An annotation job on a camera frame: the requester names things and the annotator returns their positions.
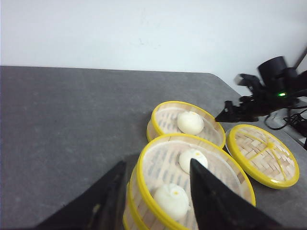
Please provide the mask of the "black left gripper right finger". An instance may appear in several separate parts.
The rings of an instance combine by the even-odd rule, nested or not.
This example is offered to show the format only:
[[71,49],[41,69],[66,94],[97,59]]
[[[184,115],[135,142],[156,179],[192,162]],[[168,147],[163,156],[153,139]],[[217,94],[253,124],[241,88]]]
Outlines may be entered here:
[[200,230],[282,230],[283,226],[223,184],[196,159],[190,187]]

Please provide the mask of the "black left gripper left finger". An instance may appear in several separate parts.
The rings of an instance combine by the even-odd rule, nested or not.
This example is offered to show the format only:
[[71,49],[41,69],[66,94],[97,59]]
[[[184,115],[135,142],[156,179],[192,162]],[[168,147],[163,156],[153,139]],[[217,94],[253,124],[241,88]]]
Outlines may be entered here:
[[119,161],[83,194],[35,230],[120,230],[126,203],[127,163]]

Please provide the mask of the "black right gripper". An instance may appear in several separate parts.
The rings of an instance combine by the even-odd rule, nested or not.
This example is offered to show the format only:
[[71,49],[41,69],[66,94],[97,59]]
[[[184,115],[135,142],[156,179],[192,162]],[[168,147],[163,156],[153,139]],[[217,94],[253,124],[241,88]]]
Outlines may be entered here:
[[251,95],[240,97],[239,105],[225,101],[216,122],[257,122],[257,117],[249,115],[268,115],[292,107],[297,98],[307,95],[307,72],[297,73],[296,68],[287,66],[283,56],[263,62],[258,66],[258,72],[260,77],[245,73],[235,77],[236,84],[246,86]]

